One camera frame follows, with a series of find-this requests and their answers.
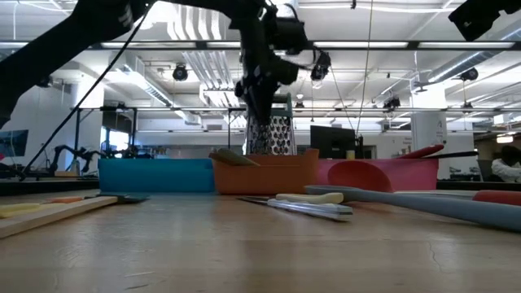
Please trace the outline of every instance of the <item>knife handle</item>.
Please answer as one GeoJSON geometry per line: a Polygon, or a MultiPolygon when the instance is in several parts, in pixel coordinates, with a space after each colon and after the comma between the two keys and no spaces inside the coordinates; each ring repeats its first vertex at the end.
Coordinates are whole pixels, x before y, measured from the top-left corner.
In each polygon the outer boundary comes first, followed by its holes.
{"type": "Polygon", "coordinates": [[[324,204],[324,203],[342,203],[344,201],[344,195],[339,192],[332,192],[325,195],[294,195],[294,194],[279,194],[276,196],[277,200],[287,200],[293,203],[312,203],[312,204],[324,204]]]}

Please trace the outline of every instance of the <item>wooden table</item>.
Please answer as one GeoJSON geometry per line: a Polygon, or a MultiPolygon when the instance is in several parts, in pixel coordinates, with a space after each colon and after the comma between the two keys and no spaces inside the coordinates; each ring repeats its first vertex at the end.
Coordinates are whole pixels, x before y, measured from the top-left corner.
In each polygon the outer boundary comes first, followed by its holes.
{"type": "Polygon", "coordinates": [[[0,240],[0,291],[521,291],[520,234],[381,204],[353,207],[350,223],[232,197],[156,196],[102,208],[0,240]]]}

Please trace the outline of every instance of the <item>computer monitor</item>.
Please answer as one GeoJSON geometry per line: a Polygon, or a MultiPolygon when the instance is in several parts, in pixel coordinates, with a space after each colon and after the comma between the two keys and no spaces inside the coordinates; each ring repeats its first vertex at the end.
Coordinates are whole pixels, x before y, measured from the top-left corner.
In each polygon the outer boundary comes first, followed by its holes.
{"type": "Polygon", "coordinates": [[[311,147],[320,151],[321,159],[347,159],[348,151],[356,151],[353,129],[311,126],[311,147]]]}
{"type": "Polygon", "coordinates": [[[28,135],[28,130],[0,132],[0,154],[6,157],[25,156],[28,135]]]}

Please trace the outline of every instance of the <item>person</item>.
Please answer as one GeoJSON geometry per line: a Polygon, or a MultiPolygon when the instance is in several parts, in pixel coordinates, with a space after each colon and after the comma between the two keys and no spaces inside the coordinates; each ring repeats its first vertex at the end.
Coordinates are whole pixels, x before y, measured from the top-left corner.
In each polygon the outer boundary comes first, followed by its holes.
{"type": "Polygon", "coordinates": [[[521,182],[521,150],[515,146],[504,146],[501,158],[492,162],[492,173],[504,182],[521,182]]]}

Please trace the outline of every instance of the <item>white wall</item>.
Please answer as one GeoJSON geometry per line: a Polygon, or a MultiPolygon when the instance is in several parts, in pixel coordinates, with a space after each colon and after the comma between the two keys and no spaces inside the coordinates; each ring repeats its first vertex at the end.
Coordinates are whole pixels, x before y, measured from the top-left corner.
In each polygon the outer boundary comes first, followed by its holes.
{"type": "MultiPolygon", "coordinates": [[[[33,87],[22,95],[11,115],[11,120],[4,125],[2,131],[28,129],[28,141],[24,157],[5,158],[4,164],[26,165],[36,155],[42,144],[58,127],[62,120],[71,111],[73,98],[70,94],[64,94],[56,89],[40,89],[33,87]]],[[[62,144],[73,146],[75,120],[69,121],[56,135],[53,142],[47,147],[49,160],[53,160],[54,147],[62,144]]],[[[33,167],[44,167],[45,156],[42,154],[33,164],[33,167]]],[[[59,169],[66,166],[66,156],[59,160],[59,169]]]]}
{"type": "MultiPolygon", "coordinates": [[[[2,131],[28,129],[28,141],[24,157],[5,158],[4,164],[27,165],[37,154],[42,144],[49,138],[52,132],[70,113],[77,101],[77,88],[72,87],[72,94],[63,93],[54,88],[41,89],[33,87],[20,97],[16,108],[11,115],[11,120],[2,128],[2,131]]],[[[79,147],[90,150],[99,150],[100,132],[102,125],[102,113],[93,112],[81,122],[79,147]]],[[[74,147],[76,116],[74,116],[56,135],[46,148],[49,160],[52,162],[55,156],[54,148],[59,145],[74,147]]],[[[45,167],[45,154],[40,155],[33,168],[45,167]]],[[[90,164],[90,171],[97,169],[97,156],[90,164]]],[[[58,170],[63,171],[70,165],[72,155],[63,151],[59,157],[58,170]]]]}

